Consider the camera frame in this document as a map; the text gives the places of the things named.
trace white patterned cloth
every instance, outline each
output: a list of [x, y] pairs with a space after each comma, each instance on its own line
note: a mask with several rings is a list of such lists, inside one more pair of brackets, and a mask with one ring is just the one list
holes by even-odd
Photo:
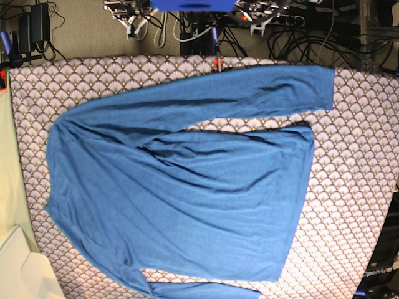
[[[53, 223], [44, 206], [50, 181], [46, 141], [54, 120], [98, 97], [209, 73], [213, 57], [121, 56], [61, 60], [11, 70], [21, 166], [37, 244], [67, 298], [147, 298], [89, 264]], [[273, 64], [225, 58], [225, 67]], [[277, 118], [216, 119], [191, 128], [245, 132], [305, 120], [315, 152], [304, 208], [278, 282], [227, 282], [265, 298], [352, 298], [381, 233], [399, 174], [399, 82], [336, 70], [334, 110]], [[221, 282], [143, 269], [151, 282]]]

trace blue long-sleeve shirt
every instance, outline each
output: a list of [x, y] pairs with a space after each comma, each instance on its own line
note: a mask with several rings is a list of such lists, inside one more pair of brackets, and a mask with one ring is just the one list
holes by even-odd
[[46, 209], [89, 262], [134, 290], [257, 298], [218, 283], [148, 283], [140, 269], [278, 280], [305, 199], [312, 130], [182, 130], [216, 117], [328, 110], [333, 81], [334, 70], [317, 66], [256, 67], [77, 106], [50, 131]]

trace patterned mat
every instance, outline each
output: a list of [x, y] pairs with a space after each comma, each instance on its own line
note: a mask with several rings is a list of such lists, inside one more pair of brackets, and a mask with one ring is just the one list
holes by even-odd
[[[32, 226], [67, 298], [147, 297], [115, 283], [89, 264], [44, 210], [50, 191], [46, 140], [54, 120], [98, 97], [210, 73], [212, 61], [212, 57], [199, 56], [122, 56], [63, 60], [11, 70]], [[243, 67], [275, 62], [225, 58], [224, 63], [225, 67]], [[260, 290], [269, 299], [352, 298], [377, 243], [399, 174], [399, 82], [336, 70], [334, 83], [335, 108], [331, 112], [216, 119], [192, 127], [245, 132], [305, 120], [315, 135], [306, 201], [280, 280], [222, 283]], [[210, 281], [151, 269], [142, 272], [151, 282]]]

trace blue box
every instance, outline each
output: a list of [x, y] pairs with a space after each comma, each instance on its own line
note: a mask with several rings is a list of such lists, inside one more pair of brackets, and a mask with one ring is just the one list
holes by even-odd
[[160, 11], [220, 11], [233, 10], [236, 0], [152, 0]]

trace white cable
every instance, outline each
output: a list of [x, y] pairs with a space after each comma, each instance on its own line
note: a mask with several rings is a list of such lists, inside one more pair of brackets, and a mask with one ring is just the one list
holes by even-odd
[[179, 38], [176, 36], [176, 32], [175, 32], [175, 31], [176, 31], [176, 26], [177, 26], [178, 23], [179, 23], [179, 21], [176, 20], [175, 25], [173, 25], [173, 30], [172, 30], [173, 37], [174, 37], [178, 42], [191, 42], [192, 40], [196, 40], [197, 38], [203, 36], [204, 34], [207, 34], [207, 33], [212, 29], [212, 25], [215, 25], [215, 23], [213, 23], [213, 24], [210, 25], [208, 28], [206, 28], [203, 32], [197, 34], [196, 36], [190, 37], [189, 39], [179, 39]]
[[319, 50], [319, 54], [317, 55], [316, 64], [318, 64], [318, 63], [319, 63], [320, 54], [322, 53], [322, 51], [323, 51], [323, 48], [324, 48], [324, 46], [325, 46], [325, 43], [326, 43], [326, 42], [327, 42], [327, 40], [329, 39], [329, 37], [330, 37], [330, 35], [331, 35], [331, 32], [332, 32], [332, 28], [334, 27], [334, 14], [335, 14], [335, 11], [334, 11], [334, 0], [333, 0], [333, 1], [331, 1], [331, 2], [332, 2], [332, 18], [331, 18], [331, 27], [330, 27], [330, 31], [329, 31], [329, 33], [327, 34], [327, 36], [325, 37], [325, 40], [323, 41], [322, 47], [321, 47], [321, 48], [320, 48], [320, 50]]
[[141, 37], [137, 36], [136, 40], [140, 42], [141, 40], [143, 40], [147, 36], [147, 33], [148, 33], [148, 22], [145, 23], [145, 25], [144, 25], [144, 34], [143, 34], [143, 36], [141, 36]]
[[168, 13], [163, 12], [161, 17], [162, 29], [158, 28], [154, 36], [154, 46], [163, 48], [166, 44], [166, 23], [168, 22]]

